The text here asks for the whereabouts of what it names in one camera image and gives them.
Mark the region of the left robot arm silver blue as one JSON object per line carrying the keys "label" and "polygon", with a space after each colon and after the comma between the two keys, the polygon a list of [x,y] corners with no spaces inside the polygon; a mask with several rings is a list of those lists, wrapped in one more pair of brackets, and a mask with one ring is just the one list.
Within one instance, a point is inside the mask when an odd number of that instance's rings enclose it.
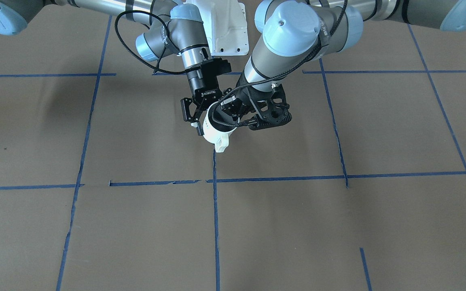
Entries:
{"label": "left robot arm silver blue", "polygon": [[368,20],[466,31],[466,0],[264,0],[254,18],[261,36],[235,88],[210,106],[209,122],[219,131],[287,124],[292,116],[283,78],[354,46]]}

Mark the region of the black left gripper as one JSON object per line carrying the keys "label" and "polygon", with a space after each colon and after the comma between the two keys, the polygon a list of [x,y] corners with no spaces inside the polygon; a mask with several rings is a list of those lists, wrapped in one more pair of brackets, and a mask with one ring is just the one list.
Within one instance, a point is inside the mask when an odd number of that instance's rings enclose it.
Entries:
{"label": "black left gripper", "polygon": [[234,98],[221,103],[222,121],[261,130],[281,127],[292,120],[283,85],[272,84],[268,92],[248,86],[234,92]]}

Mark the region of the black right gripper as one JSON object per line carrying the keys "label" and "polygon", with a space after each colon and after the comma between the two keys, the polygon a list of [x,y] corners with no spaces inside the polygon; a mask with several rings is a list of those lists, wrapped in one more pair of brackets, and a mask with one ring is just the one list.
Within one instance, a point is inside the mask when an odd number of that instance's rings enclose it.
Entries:
{"label": "black right gripper", "polygon": [[[203,109],[218,101],[222,97],[215,69],[199,69],[187,73],[187,79],[192,92],[192,98],[181,99],[183,121],[196,123],[200,120]],[[190,105],[196,105],[191,114]]]}

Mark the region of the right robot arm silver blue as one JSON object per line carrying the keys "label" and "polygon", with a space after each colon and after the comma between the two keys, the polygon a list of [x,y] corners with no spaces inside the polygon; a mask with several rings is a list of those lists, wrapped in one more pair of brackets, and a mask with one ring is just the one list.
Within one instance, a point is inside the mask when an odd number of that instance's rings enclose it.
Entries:
{"label": "right robot arm silver blue", "polygon": [[154,72],[185,74],[191,91],[181,100],[182,118],[196,127],[220,97],[199,8],[181,0],[0,0],[0,35],[24,31],[44,9],[68,6],[110,16],[122,46]]}

